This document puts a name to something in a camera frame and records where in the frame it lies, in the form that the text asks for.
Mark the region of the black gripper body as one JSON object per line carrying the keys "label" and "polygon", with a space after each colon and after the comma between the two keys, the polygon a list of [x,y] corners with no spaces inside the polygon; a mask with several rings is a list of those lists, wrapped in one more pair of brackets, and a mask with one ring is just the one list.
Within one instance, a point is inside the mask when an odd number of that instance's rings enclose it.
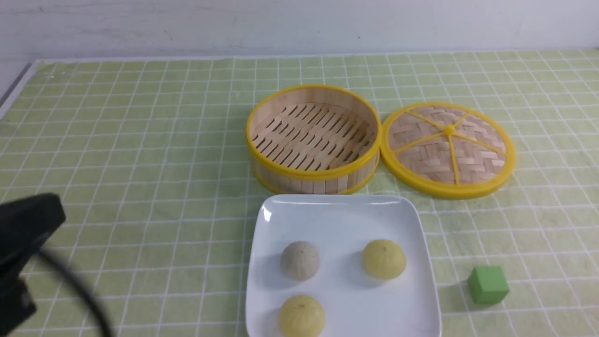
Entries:
{"label": "black gripper body", "polygon": [[65,221],[60,196],[55,193],[1,204],[0,334],[3,337],[36,313],[37,307],[21,272]]}

